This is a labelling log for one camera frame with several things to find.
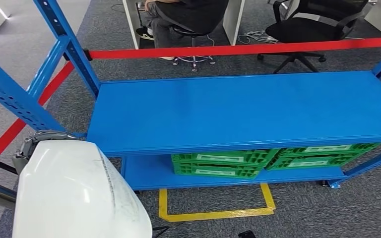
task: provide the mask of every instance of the yellow floor tape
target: yellow floor tape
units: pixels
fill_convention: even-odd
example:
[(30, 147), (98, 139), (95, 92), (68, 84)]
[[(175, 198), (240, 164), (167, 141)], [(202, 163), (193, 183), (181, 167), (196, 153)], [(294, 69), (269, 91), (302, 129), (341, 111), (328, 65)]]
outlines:
[(204, 212), (204, 213), (190, 213), (190, 214), (167, 214), (167, 189), (160, 189), (159, 192), (159, 210), (158, 216), (168, 222), (186, 222), (186, 221), (201, 221), (211, 219), (224, 219), (234, 217), (250, 217), (250, 216), (263, 216), (274, 214), (275, 203), (272, 199), (271, 191), (268, 184), (261, 183), (263, 197), (266, 202), (266, 207), (256, 209), (246, 209), (237, 211), (223, 211), (223, 212)]

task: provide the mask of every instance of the blue shelf board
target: blue shelf board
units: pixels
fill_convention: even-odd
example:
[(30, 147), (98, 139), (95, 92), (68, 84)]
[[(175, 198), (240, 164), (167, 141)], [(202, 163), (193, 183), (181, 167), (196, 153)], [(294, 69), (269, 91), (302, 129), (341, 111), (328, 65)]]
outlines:
[(345, 178), (340, 167), (291, 170), (263, 170), (255, 179), (176, 175), (170, 155), (127, 156), (122, 160), (122, 176), (133, 190), (233, 186), (261, 182), (298, 182)]
[(107, 156), (381, 142), (370, 71), (103, 83), (88, 138)]

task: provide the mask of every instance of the black shirt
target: black shirt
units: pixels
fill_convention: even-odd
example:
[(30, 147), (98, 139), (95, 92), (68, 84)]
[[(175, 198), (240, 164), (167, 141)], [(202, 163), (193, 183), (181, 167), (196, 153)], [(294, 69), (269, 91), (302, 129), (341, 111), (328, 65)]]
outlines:
[(158, 8), (173, 21), (190, 30), (210, 33), (223, 19), (228, 0), (180, 0), (177, 3), (157, 1)]

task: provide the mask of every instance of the white plastic cover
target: white plastic cover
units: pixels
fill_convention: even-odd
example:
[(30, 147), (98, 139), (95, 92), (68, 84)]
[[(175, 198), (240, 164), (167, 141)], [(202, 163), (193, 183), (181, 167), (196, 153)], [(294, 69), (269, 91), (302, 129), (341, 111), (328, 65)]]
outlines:
[(40, 142), (19, 177), (13, 238), (151, 238), (151, 222), (94, 143)]

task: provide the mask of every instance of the stool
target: stool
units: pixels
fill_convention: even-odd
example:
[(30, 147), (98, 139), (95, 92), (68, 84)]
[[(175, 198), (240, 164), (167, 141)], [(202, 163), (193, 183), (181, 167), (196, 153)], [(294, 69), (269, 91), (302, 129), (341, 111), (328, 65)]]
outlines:
[[(172, 29), (175, 32), (177, 32), (178, 34), (180, 34), (182, 37), (183, 36), (189, 36), (191, 38), (190, 42), (191, 42), (191, 46), (192, 47), (196, 46), (196, 43), (195, 43), (195, 38), (196, 37), (198, 37), (198, 36), (206, 36), (206, 35), (209, 34), (209, 33), (205, 33), (205, 34), (196, 33), (196, 32), (193, 32), (193, 31), (189, 31), (189, 30), (183, 29), (182, 27), (177, 26), (177, 25), (174, 25), (172, 27)], [(214, 59), (211, 56), (185, 56), (185, 57), (176, 57), (174, 59), (174, 61), (173, 61), (173, 65), (178, 65), (179, 64), (179, 60), (192, 63), (192, 72), (197, 72), (198, 71), (198, 69), (196, 68), (196, 63), (209, 60), (210, 64), (215, 64), (215, 61), (214, 61)]]

